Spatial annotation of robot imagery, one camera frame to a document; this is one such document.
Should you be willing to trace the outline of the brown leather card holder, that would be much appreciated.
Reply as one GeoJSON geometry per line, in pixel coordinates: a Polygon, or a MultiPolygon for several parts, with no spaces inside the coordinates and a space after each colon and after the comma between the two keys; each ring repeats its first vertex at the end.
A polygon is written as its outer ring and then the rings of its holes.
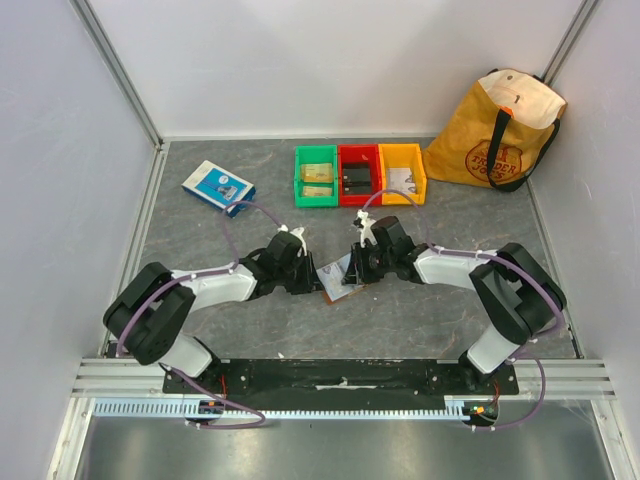
{"type": "Polygon", "coordinates": [[[318,279],[324,289],[324,298],[328,304],[334,304],[359,293],[365,288],[364,285],[346,284],[344,282],[350,259],[351,255],[346,254],[316,270],[318,279]]]}

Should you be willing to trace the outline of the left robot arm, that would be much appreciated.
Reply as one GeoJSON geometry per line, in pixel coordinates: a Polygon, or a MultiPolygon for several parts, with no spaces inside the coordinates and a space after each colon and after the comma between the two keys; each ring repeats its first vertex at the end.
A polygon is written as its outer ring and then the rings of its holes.
{"type": "Polygon", "coordinates": [[[282,287],[292,295],[322,289],[305,229],[280,229],[267,247],[236,263],[209,270],[169,270],[147,264],[107,308],[103,324],[139,364],[162,364],[185,374],[196,391],[220,380],[217,358],[204,343],[182,332],[189,314],[218,304],[256,300],[282,287]]]}

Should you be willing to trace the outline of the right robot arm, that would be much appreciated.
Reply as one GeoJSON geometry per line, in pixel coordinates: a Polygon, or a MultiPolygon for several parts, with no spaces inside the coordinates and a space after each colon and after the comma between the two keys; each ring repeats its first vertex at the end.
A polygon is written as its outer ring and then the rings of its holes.
{"type": "Polygon", "coordinates": [[[564,292],[518,243],[489,251],[416,244],[397,217],[374,220],[363,210],[354,226],[360,239],[351,247],[345,284],[369,285],[393,273],[403,281],[477,294],[490,324],[459,359],[458,381],[469,393],[483,392],[524,345],[564,325],[564,292]]]}

